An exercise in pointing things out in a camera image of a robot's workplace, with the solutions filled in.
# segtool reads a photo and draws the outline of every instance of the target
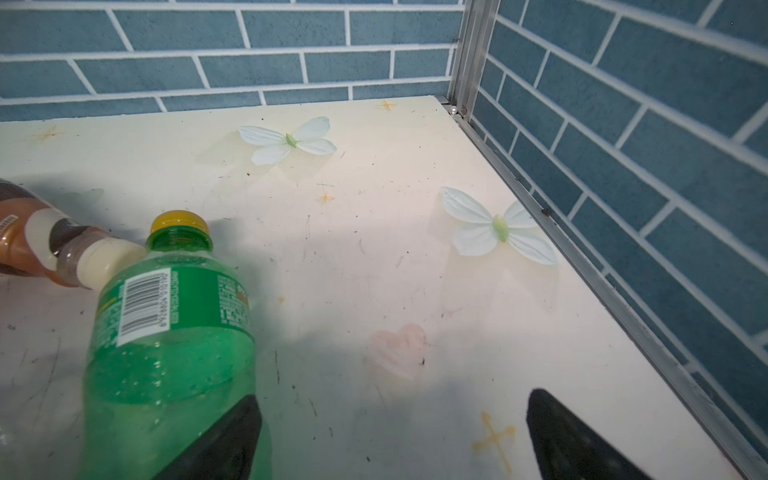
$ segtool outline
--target blue brick wall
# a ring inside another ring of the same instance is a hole
[[[463,0],[0,0],[0,121],[446,94]]]
[[[767,5],[502,0],[470,122],[763,459]]]

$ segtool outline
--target white butterfly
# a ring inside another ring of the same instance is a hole
[[[284,159],[294,148],[315,155],[330,155],[336,151],[336,145],[323,136],[331,128],[328,117],[317,117],[306,122],[293,134],[281,134],[269,128],[240,127],[240,138],[251,145],[263,147],[253,152],[250,158],[256,165],[271,165]]]
[[[520,202],[514,202],[504,215],[492,216],[477,200],[455,188],[442,188],[442,206],[452,217],[471,223],[453,234],[459,255],[485,255],[501,243],[509,243],[535,262],[554,265],[558,256],[549,243],[526,230],[538,225]]]

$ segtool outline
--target yellow cross mark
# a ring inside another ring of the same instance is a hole
[[[322,196],[322,197],[320,197],[320,198],[318,198],[318,199],[317,199],[317,201],[319,201],[319,202],[320,202],[321,204],[323,204],[323,205],[327,204],[327,203],[328,203],[328,202],[330,202],[331,200],[333,200],[333,197],[331,197],[330,195],[328,195],[328,194],[327,194],[327,193],[325,193],[325,192],[323,192],[323,196]]]
[[[483,412],[480,415],[480,417],[482,418],[482,422],[485,423],[485,426],[488,427],[488,430],[490,431],[491,436],[485,440],[481,440],[480,442],[473,443],[472,448],[475,450],[475,453],[478,453],[489,445],[496,445],[498,454],[501,455],[502,460],[504,460],[504,467],[507,469],[507,475],[512,475],[512,467],[509,465],[509,462],[507,461],[507,456],[504,455],[504,450],[502,450],[501,440],[505,436],[514,437],[517,429],[514,426],[509,426],[506,429],[502,430],[501,432],[496,433],[494,432],[493,426],[491,425],[491,416],[487,412]]]
[[[391,104],[386,100],[382,100],[382,104],[379,105],[379,108],[385,108],[387,111],[392,111],[392,107],[394,107],[397,104]]]
[[[44,134],[30,135],[29,137],[32,138],[33,140],[40,140],[40,143],[43,143],[44,141],[46,141],[51,137],[55,137],[56,135],[61,135],[64,133],[67,133],[67,132],[56,131],[56,125],[54,125],[53,127],[51,127],[50,130],[48,130]]]

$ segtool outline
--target green bottle label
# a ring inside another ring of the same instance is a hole
[[[223,273],[190,266],[142,273],[102,292],[90,359],[145,336],[192,327],[250,334],[248,296]]]

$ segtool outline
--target green bottle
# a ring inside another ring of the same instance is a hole
[[[271,480],[248,298],[212,250],[202,218],[166,212],[101,291],[77,478]]]

